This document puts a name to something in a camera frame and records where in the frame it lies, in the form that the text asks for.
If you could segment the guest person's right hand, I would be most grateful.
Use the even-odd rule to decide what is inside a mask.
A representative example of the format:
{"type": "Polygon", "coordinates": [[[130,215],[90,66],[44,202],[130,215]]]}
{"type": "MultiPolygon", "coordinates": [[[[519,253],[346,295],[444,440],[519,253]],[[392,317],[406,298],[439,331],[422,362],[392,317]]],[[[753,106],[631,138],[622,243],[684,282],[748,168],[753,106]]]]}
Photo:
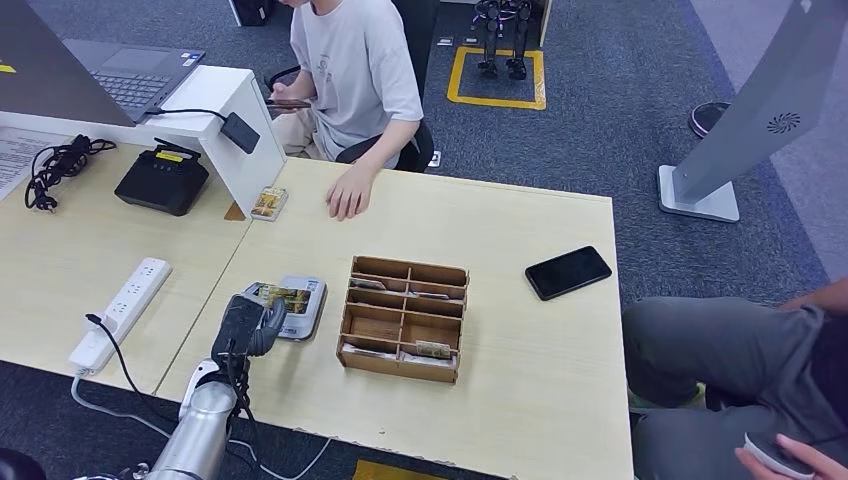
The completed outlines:
{"type": "Polygon", "coordinates": [[[296,110],[308,108],[309,104],[302,99],[293,98],[290,88],[282,83],[275,83],[269,98],[267,108],[275,113],[293,113],[296,110]]]}

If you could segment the operator person's left hand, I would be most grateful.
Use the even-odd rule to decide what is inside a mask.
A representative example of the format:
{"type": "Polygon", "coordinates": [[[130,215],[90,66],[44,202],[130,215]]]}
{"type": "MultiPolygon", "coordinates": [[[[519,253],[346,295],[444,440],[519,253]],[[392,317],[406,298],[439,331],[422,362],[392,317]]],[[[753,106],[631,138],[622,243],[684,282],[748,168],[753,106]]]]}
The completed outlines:
{"type": "Polygon", "coordinates": [[[813,445],[783,434],[777,434],[773,441],[765,441],[762,435],[752,439],[746,434],[744,446],[735,448],[734,454],[754,479],[847,478],[845,466],[813,445]]]}

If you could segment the guest person's left hand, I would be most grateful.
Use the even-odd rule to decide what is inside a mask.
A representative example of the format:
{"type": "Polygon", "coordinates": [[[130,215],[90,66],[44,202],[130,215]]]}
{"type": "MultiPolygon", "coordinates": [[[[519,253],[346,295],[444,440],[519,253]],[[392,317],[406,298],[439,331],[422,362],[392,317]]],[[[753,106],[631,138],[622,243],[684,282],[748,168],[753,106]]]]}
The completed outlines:
{"type": "Polygon", "coordinates": [[[380,170],[370,164],[350,166],[327,193],[329,216],[343,221],[363,213],[370,204],[373,183],[380,170]]]}

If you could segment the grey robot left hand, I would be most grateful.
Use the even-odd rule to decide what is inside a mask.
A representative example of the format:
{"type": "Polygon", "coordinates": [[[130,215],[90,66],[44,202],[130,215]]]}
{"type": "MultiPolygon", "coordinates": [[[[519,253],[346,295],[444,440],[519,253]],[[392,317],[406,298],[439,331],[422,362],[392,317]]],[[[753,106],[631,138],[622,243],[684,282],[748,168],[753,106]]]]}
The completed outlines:
{"type": "Polygon", "coordinates": [[[251,334],[246,355],[261,357],[267,354],[279,336],[287,315],[286,301],[280,297],[271,302],[260,319],[259,325],[251,334]]]}

